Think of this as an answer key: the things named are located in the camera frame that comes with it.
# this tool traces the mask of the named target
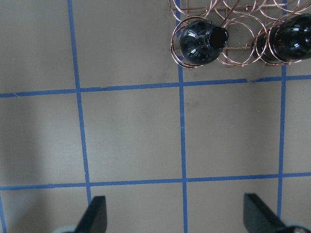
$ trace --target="bottle opening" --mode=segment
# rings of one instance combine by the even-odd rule
[[[226,29],[221,27],[213,28],[208,35],[209,44],[215,48],[220,49],[228,43],[229,34]]]

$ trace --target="copper wire rack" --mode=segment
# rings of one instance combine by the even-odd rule
[[[217,60],[227,67],[243,67],[256,61],[263,61],[266,65],[281,66],[289,65],[296,61],[280,60],[274,53],[269,41],[271,30],[293,15],[299,15],[311,6],[311,0],[289,0],[277,2],[277,0],[205,0],[205,6],[193,6],[194,0],[169,0],[169,10],[177,20],[170,45],[170,52],[176,63],[184,68],[197,68],[200,66],[188,63],[183,59],[179,49],[180,32],[195,19],[208,19],[221,21],[221,27],[229,31],[238,31],[237,27],[243,27],[248,33],[245,41],[236,45],[228,44]],[[268,35],[262,52],[257,50],[257,39],[261,35]],[[275,63],[269,63],[262,59],[266,50],[277,59]]]

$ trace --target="bottle body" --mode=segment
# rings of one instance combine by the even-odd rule
[[[185,27],[179,37],[179,45],[188,62],[204,65],[217,59],[228,38],[224,28],[215,26],[207,19],[199,19]]]
[[[262,53],[267,35],[257,39],[257,50]],[[268,63],[292,62],[311,57],[311,14],[295,16],[271,30],[269,46],[262,59]]]

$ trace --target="black bottle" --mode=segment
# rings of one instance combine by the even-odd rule
[[[198,19],[184,28],[179,45],[184,58],[193,65],[214,61],[229,38],[228,32],[207,19]]]
[[[295,16],[280,24],[270,32],[270,46],[265,50],[262,59],[268,63],[292,62],[311,57],[311,14]],[[262,52],[266,43],[266,35],[257,40],[257,50]]]

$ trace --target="gray floor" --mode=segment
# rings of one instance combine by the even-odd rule
[[[0,1],[0,233],[74,225],[96,195],[108,233],[245,233],[245,192],[311,228],[310,60],[178,69],[167,9]]]

